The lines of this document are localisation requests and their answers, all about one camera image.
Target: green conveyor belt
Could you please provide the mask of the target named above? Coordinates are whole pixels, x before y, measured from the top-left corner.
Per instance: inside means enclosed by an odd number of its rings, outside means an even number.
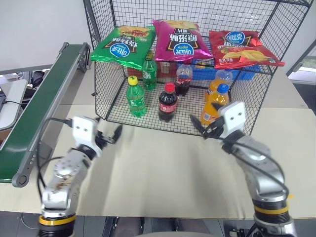
[[[53,65],[0,151],[0,182],[11,183],[32,138],[53,102],[82,44],[70,44]]]

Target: red bottle cap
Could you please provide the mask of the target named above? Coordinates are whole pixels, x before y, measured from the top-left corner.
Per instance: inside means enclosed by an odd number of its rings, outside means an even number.
[[[164,91],[167,92],[167,93],[172,93],[174,92],[174,83],[173,82],[167,82],[165,85],[164,85]]]

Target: orange soda bottle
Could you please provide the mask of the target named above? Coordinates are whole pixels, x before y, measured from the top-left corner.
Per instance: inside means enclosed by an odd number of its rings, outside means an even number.
[[[205,92],[205,102],[208,101],[209,95],[212,91],[216,91],[220,84],[228,84],[233,80],[233,74],[231,69],[218,70],[215,75],[215,79],[211,81],[207,91]]]
[[[219,117],[216,109],[211,104],[212,102],[218,103],[221,105],[225,105],[228,103],[228,89],[229,86],[227,84],[219,84],[217,90],[211,92],[209,95],[208,101],[206,101],[204,105],[204,109],[201,114],[201,122],[203,124],[209,125],[215,119]]]

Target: pink chip bag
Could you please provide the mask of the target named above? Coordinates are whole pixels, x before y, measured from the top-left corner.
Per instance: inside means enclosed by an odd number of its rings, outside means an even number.
[[[153,20],[158,36],[154,60],[181,61],[211,58],[198,25],[188,21]]]

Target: yellow ring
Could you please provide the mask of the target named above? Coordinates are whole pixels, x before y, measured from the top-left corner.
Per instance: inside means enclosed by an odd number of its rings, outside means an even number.
[[[258,212],[261,212],[263,214],[268,214],[268,215],[278,215],[278,214],[283,214],[288,211],[288,206],[278,209],[278,210],[267,210],[267,209],[262,209],[257,206],[254,206],[255,210]]]
[[[75,215],[71,216],[71,217],[68,217],[68,218],[65,218],[65,219],[62,219],[62,220],[55,220],[55,221],[50,221],[50,220],[44,220],[43,219],[43,216],[40,216],[39,217],[39,222],[44,225],[44,226],[59,226],[59,225],[64,225],[64,224],[67,224],[69,222],[72,222],[74,221],[76,218]]]

